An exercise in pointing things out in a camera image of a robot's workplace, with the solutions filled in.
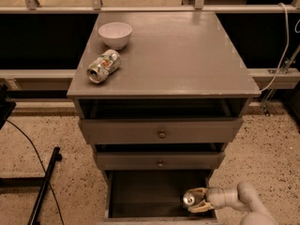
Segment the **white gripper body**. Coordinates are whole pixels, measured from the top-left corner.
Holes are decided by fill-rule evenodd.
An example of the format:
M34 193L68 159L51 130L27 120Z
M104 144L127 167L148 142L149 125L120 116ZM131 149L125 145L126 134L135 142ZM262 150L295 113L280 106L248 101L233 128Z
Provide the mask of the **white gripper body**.
M205 199L215 210L225 207L225 194L220 187L210 187L206 192Z

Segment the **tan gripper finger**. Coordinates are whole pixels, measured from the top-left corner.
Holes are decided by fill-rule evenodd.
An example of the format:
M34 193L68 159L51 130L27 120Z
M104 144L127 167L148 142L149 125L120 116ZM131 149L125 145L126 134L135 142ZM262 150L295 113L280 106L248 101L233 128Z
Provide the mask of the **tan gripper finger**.
M196 205L190 206L187 210L190 213L203 213L213 209L214 207L210 202L201 201Z
M207 191L208 191L207 187L196 187L188 190L188 192L193 194L195 197L202 198L202 199L205 197Z

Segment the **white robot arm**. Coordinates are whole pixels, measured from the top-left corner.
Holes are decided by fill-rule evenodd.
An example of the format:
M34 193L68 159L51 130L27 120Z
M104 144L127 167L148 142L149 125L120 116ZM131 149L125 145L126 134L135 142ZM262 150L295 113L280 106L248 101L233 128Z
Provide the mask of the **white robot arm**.
M239 225L279 225L259 198L254 186L240 182L236 187L196 187L183 196L183 204L190 213L203 213L231 207L247 212Z

